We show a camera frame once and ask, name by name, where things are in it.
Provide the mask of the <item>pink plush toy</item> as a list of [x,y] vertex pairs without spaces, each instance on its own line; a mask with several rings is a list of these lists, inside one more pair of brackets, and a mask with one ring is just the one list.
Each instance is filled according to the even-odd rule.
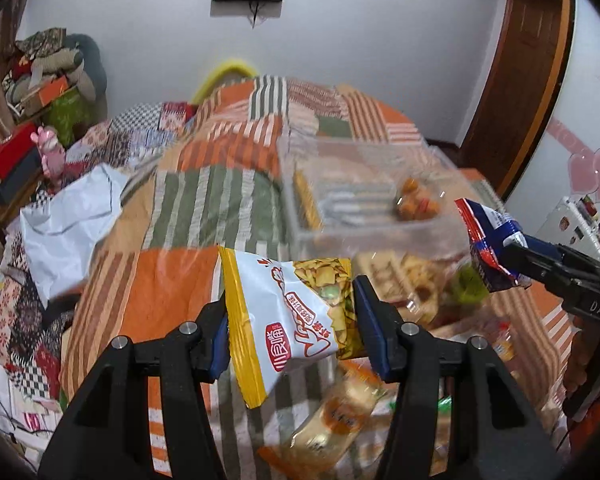
[[30,134],[31,141],[38,148],[44,176],[54,182],[61,181],[66,164],[66,151],[53,127],[39,126]]

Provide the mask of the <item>patchwork striped bedspread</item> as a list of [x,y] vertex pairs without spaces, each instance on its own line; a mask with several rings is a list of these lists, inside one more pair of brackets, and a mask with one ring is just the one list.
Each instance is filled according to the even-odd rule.
[[[78,391],[100,352],[117,334],[140,342],[161,338],[193,320],[222,290],[216,245],[288,258],[288,236],[276,141],[333,138],[415,148],[416,167],[441,170],[425,155],[414,122],[343,84],[326,87],[263,76],[215,90],[184,124],[184,103],[137,105],[97,125],[74,144],[71,165],[106,162],[131,170],[140,140],[160,145],[140,182],[130,182],[121,216],[96,249],[90,276],[62,342],[61,392]],[[540,286],[491,296],[486,312],[513,322],[515,377],[555,441],[565,433],[559,379],[571,346],[571,323]],[[283,377],[262,408],[247,410],[232,368],[203,385],[215,444],[229,479],[281,479],[261,457],[321,404],[336,372],[329,359]]]

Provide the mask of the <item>pile of clothes and boxes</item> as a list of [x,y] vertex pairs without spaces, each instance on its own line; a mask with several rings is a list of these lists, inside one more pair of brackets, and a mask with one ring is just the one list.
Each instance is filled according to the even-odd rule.
[[50,126],[66,148],[106,116],[107,84],[96,41],[60,27],[16,41],[2,81],[15,124]]

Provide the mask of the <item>white paper sheet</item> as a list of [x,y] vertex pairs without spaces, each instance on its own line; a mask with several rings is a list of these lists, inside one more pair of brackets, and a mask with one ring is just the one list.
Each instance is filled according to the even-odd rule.
[[130,177],[99,164],[40,208],[20,210],[29,272],[44,306],[87,278],[96,245],[119,218]]

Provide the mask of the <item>white yellow chip bag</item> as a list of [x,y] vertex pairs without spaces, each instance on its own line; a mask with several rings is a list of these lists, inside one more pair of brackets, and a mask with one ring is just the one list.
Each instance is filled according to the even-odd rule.
[[283,375],[315,361],[366,355],[348,258],[276,261],[221,247],[228,350],[247,408]]

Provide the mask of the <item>dark wooden door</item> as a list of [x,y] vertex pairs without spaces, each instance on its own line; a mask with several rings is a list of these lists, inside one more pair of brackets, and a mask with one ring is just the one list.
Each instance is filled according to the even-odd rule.
[[460,147],[499,196],[513,192],[564,79],[574,0],[506,0],[486,86]]

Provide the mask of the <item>clear orange snack packet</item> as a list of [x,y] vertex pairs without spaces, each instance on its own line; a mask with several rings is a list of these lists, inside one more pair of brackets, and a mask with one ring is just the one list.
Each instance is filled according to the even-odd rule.
[[441,214],[437,197],[422,182],[412,177],[402,182],[394,209],[402,221],[431,220]]

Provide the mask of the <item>orange bread package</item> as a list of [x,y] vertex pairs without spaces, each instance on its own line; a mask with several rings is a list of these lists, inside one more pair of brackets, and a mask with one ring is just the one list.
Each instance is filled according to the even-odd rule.
[[282,444],[262,446],[258,455],[289,479],[318,479],[343,458],[386,394],[370,361],[338,364],[338,377],[320,407]]

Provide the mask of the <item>clear plastic storage box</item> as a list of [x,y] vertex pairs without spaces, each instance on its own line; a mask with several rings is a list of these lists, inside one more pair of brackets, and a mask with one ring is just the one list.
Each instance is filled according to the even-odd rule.
[[[292,258],[393,250],[449,259],[467,252],[468,236],[454,200],[474,192],[437,148],[299,133],[279,139],[276,148]],[[396,196],[409,177],[437,197],[437,218],[398,218]]]

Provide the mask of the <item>red blue snack bag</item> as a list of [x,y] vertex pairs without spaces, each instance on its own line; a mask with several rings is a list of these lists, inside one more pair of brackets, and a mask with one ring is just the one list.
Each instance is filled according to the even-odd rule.
[[528,287],[530,278],[501,263],[506,246],[528,248],[519,223],[506,212],[499,212],[468,198],[454,200],[466,226],[472,266],[480,275],[488,292],[501,292],[513,287]]

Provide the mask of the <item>pink heart wall sticker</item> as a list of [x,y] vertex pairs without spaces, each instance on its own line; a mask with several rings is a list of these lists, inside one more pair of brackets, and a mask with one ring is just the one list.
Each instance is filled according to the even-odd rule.
[[569,153],[567,171],[570,193],[588,195],[600,203],[600,148],[592,150],[555,118],[548,123],[546,132]]

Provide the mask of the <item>yellow hoop behind bed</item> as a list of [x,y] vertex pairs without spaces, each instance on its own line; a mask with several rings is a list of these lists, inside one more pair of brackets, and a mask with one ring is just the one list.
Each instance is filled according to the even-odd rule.
[[240,58],[230,58],[216,66],[199,88],[194,92],[190,102],[199,106],[205,99],[211,96],[216,89],[233,80],[253,78],[259,75],[259,71],[251,64]]

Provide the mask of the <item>red flat box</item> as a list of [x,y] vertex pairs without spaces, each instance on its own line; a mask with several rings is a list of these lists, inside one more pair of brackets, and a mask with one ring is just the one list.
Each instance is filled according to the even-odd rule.
[[0,183],[24,159],[24,156],[35,148],[31,134],[36,133],[37,128],[34,122],[25,122],[17,126],[12,135],[0,144]]

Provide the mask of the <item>white small fridge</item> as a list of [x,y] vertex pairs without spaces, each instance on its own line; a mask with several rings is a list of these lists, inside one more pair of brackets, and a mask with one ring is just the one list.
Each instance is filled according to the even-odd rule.
[[565,245],[600,262],[600,230],[584,213],[582,203],[567,196],[547,215],[535,236],[547,243]]

